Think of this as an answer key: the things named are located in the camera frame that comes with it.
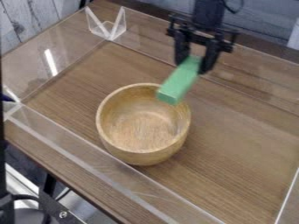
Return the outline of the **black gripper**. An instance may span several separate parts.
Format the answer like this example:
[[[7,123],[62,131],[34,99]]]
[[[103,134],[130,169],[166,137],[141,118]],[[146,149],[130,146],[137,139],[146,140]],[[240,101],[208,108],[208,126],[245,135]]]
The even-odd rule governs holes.
[[[221,52],[232,53],[240,32],[224,27],[225,12],[237,14],[226,0],[196,0],[193,14],[170,15],[167,35],[174,38],[175,64],[181,65],[190,55],[192,43],[206,46],[201,63],[201,74],[206,74],[217,63]]]

